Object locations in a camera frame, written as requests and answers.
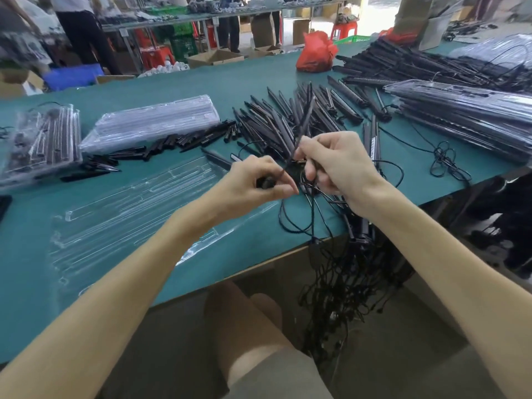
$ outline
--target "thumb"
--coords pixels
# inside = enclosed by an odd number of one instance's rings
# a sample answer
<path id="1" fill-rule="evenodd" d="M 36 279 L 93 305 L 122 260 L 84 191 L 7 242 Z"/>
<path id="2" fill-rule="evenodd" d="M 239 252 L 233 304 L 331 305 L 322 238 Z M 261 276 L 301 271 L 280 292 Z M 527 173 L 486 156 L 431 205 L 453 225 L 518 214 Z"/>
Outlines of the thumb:
<path id="1" fill-rule="evenodd" d="M 257 193 L 259 200 L 263 203 L 266 203 L 267 201 L 287 199 L 296 194 L 296 191 L 291 185 L 284 183 L 275 185 L 271 189 L 256 189 L 255 192 Z"/>
<path id="2" fill-rule="evenodd" d="M 305 135 L 302 136 L 299 147 L 308 158 L 311 158 L 322 165 L 327 161 L 331 154 L 331 151 L 319 141 Z"/>

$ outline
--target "teal table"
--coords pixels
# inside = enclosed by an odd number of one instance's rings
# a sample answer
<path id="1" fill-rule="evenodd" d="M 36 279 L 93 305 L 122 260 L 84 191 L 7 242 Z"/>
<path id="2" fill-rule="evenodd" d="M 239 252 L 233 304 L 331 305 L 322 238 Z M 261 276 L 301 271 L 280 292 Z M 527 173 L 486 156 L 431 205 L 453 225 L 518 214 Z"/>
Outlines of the teal table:
<path id="1" fill-rule="evenodd" d="M 366 46 L 367 42 L 345 44 L 340 47 L 340 54 L 351 56 Z M 451 47 L 451 44 L 446 44 L 436 51 L 446 53 Z M 0 126 L 13 126 L 16 111 L 30 109 L 46 101 L 56 101 L 73 104 L 80 109 L 85 135 L 106 112 L 200 94 L 208 94 L 220 117 L 229 119 L 232 118 L 231 107 L 243 107 L 244 100 L 249 100 L 250 94 L 266 99 L 267 86 L 290 95 L 297 81 L 326 85 L 329 73 L 296 72 L 298 55 L 288 53 L 2 102 Z M 411 144 L 427 147 L 409 123 L 400 117 L 384 127 Z M 429 129 L 421 127 L 421 131 L 436 144 L 444 139 Z M 458 166 L 469 171 L 474 182 L 515 168 L 514 164 L 459 141 L 451 140 L 451 144 L 456 150 Z M 221 140 L 213 148 L 227 155 L 238 151 L 236 143 L 225 145 Z M 123 172 L 120 173 L 73 183 L 49 182 L 13 194 L 14 202 L 0 225 L 0 363 L 14 358 L 60 312 L 55 296 L 56 274 L 47 264 L 52 216 L 94 201 L 107 191 L 156 175 L 200 154 L 198 149 L 182 154 L 177 150 L 167 151 L 148 163 L 124 162 L 120 166 Z M 431 154 L 407 147 L 386 134 L 382 134 L 382 159 L 403 167 L 405 176 L 400 189 L 418 205 L 462 188 L 462 184 L 450 175 L 437 179 L 429 174 L 433 161 Z M 397 180 L 396 169 L 385 167 L 385 172 L 390 182 Z M 334 212 L 325 203 L 321 207 L 333 234 L 343 233 L 342 222 Z M 310 208 L 302 196 L 289 199 L 287 210 L 298 224 L 308 224 Z M 208 286 L 308 240 L 305 235 L 285 233 L 279 227 L 276 209 L 263 214 L 260 221 L 260 227 L 244 225 L 177 266 L 155 304 Z M 319 237 L 327 236 L 321 221 L 316 223 L 316 234 Z"/>

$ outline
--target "stacked light bars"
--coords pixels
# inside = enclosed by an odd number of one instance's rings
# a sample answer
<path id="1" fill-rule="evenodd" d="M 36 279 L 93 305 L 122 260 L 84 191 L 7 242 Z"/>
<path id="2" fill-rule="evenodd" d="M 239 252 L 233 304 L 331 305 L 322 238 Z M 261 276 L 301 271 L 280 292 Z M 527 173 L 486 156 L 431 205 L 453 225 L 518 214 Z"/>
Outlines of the stacked light bars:
<path id="1" fill-rule="evenodd" d="M 530 158 L 530 96 L 421 80 L 384 90 L 400 98 L 400 113 L 411 120 L 517 163 Z"/>

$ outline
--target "blue plastic bin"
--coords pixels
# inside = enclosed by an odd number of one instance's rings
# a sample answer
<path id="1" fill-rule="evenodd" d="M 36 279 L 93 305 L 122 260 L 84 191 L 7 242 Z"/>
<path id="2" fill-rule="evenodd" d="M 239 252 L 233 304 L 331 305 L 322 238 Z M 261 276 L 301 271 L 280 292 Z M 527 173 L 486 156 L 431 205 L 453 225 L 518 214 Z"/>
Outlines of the blue plastic bin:
<path id="1" fill-rule="evenodd" d="M 52 91 L 62 91 L 73 86 L 89 86 L 96 77 L 104 75 L 99 64 L 86 64 L 76 67 L 53 68 L 43 76 Z"/>

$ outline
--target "green plastic crate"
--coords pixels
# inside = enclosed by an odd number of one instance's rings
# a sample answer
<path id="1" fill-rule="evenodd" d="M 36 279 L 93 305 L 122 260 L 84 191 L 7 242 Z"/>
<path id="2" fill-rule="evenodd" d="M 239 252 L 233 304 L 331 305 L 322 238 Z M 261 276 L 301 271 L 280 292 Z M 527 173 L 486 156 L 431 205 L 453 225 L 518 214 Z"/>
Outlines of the green plastic crate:
<path id="1" fill-rule="evenodd" d="M 184 15 L 187 14 L 187 7 L 161 7 L 161 8 L 146 8 L 146 12 L 151 15 Z M 173 26 L 173 35 L 192 35 L 194 30 L 192 29 L 192 22 L 186 24 L 168 25 Z"/>
<path id="2" fill-rule="evenodd" d="M 353 35 L 348 36 L 347 38 L 337 40 L 333 42 L 335 45 L 341 45 L 343 43 L 351 43 L 351 42 L 363 42 L 364 40 L 369 40 L 369 36 L 362 36 L 362 35 Z"/>
<path id="3" fill-rule="evenodd" d="M 187 57 L 198 54 L 196 41 L 193 36 L 174 36 L 170 39 L 170 48 L 174 58 L 179 62 L 187 62 Z"/>

